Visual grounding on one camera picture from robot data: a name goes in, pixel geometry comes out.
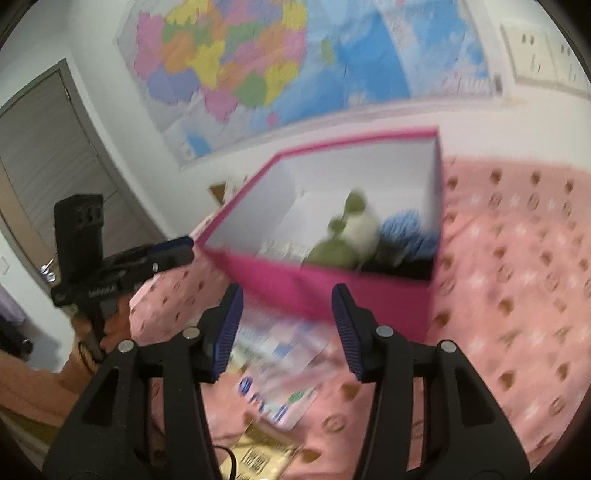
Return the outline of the person's left hand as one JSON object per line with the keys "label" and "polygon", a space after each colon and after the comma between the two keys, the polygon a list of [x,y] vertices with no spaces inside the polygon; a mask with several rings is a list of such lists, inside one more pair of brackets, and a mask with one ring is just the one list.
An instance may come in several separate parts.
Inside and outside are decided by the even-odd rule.
{"label": "person's left hand", "polygon": [[80,340],[91,353],[105,355],[112,352],[124,340],[131,339],[130,333],[130,300],[132,295],[125,295],[117,300],[114,313],[104,321],[103,333],[96,336],[91,322],[81,313],[71,319],[75,337]]}

